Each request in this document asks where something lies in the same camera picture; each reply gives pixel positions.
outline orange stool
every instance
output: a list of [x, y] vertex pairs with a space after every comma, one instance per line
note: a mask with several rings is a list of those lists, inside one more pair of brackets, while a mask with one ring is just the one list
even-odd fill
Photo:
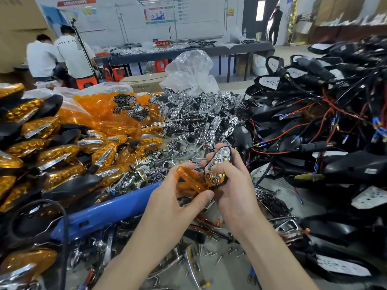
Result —
[[168, 65], [168, 60], [155, 61], [154, 66], [156, 73], [165, 72], [165, 67]]
[[85, 78], [78, 78], [75, 81], [77, 82], [78, 89], [80, 89], [80, 90], [83, 90], [86, 87], [90, 87], [92, 85], [98, 84], [98, 81], [94, 75], [89, 76], [89, 77], [85, 77]]
[[125, 77], [121, 68], [113, 68], [113, 76], [116, 82], [123, 80]]
[[103, 73], [105, 74], [106, 81], [108, 81], [108, 82], [113, 82], [114, 81], [113, 77], [111, 77], [111, 73], [110, 73], [109, 67], [104, 66], [103, 67]]

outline hair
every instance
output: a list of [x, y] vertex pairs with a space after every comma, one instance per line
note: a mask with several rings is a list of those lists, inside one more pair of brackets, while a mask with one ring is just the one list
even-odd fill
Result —
[[69, 26], [69, 25], [62, 25], [60, 27], [60, 32], [62, 34], [66, 34], [66, 33], [68, 33], [68, 34], [75, 34], [75, 30], [71, 26]]
[[46, 40], [49, 40], [50, 42], [52, 42], [51, 38], [46, 35], [46, 34], [39, 34], [36, 36], [36, 40], [40, 41], [40, 42], [44, 42]]

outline door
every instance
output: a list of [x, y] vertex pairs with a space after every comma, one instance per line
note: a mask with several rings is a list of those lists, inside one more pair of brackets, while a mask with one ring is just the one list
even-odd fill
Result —
[[[265, 2], [263, 14], [262, 1]], [[244, 0], [242, 30], [246, 29], [247, 38], [255, 38], [255, 33], [261, 32], [261, 40], [266, 40], [265, 32], [267, 28], [267, 23], [278, 1], [279, 0]]]

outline worker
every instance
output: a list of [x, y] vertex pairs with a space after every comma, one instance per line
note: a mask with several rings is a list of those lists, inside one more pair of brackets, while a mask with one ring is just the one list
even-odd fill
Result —
[[[219, 143], [215, 149], [225, 145]], [[214, 153], [207, 155], [210, 160]], [[253, 265], [263, 290], [318, 290], [273, 226], [259, 209], [250, 174], [239, 153], [232, 149], [233, 164], [212, 167], [227, 182], [206, 190], [180, 207], [176, 198], [179, 176], [173, 167], [152, 192], [145, 212], [128, 243], [104, 270], [94, 290], [138, 290], [148, 274], [176, 246], [193, 219], [214, 197], [233, 236]], [[194, 169], [194, 163], [182, 164]]]
[[48, 35], [39, 34], [36, 41], [27, 45], [27, 63], [35, 82], [55, 80], [54, 69], [61, 60], [58, 49]]
[[83, 89], [84, 87], [97, 84], [98, 81], [94, 76], [94, 67], [97, 65], [94, 62], [95, 54], [93, 50], [84, 41], [87, 57], [75, 36], [75, 31], [71, 26], [62, 25], [60, 27], [62, 35], [54, 42], [54, 46], [59, 51], [61, 60], [65, 61], [69, 75], [74, 78], [74, 88]]
[[283, 15], [283, 13], [282, 13], [280, 7], [277, 6], [275, 11], [273, 12], [273, 15], [270, 17], [270, 20], [273, 20], [273, 23], [272, 23], [270, 31], [268, 33], [268, 38], [274, 46], [277, 43], [279, 24], [281, 23], [282, 15]]

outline red sign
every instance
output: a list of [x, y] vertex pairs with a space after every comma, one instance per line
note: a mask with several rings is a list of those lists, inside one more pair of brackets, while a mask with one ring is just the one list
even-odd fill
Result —
[[59, 1], [57, 7], [65, 6], [74, 6], [74, 5], [87, 5], [87, 4], [96, 4], [96, 0], [69, 0], [69, 1]]
[[156, 47], [169, 46], [168, 40], [159, 40], [156, 42]]

